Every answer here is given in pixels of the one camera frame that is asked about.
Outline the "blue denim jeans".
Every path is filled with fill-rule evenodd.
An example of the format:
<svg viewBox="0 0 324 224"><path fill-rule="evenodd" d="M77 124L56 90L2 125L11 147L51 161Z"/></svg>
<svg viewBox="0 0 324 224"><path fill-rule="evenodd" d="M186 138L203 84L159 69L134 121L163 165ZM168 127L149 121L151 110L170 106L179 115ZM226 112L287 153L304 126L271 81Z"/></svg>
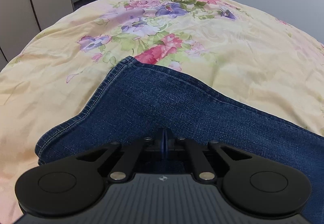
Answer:
<svg viewBox="0 0 324 224"><path fill-rule="evenodd" d="M131 144L169 128L205 144L217 140L289 165L308 176L303 210L323 223L323 138L215 91L190 75L126 57L109 71L85 107L53 127L35 147L39 164L117 141Z"/></svg>

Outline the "floral yellow bed quilt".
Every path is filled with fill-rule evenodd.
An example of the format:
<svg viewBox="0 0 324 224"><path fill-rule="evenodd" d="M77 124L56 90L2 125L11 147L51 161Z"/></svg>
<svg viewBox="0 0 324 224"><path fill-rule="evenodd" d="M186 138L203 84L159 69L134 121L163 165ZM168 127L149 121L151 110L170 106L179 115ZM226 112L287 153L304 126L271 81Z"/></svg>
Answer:
<svg viewBox="0 0 324 224"><path fill-rule="evenodd" d="M232 0L97 0L38 33L1 71L1 223L41 135L79 113L124 57L189 74L323 135L323 44Z"/></svg>

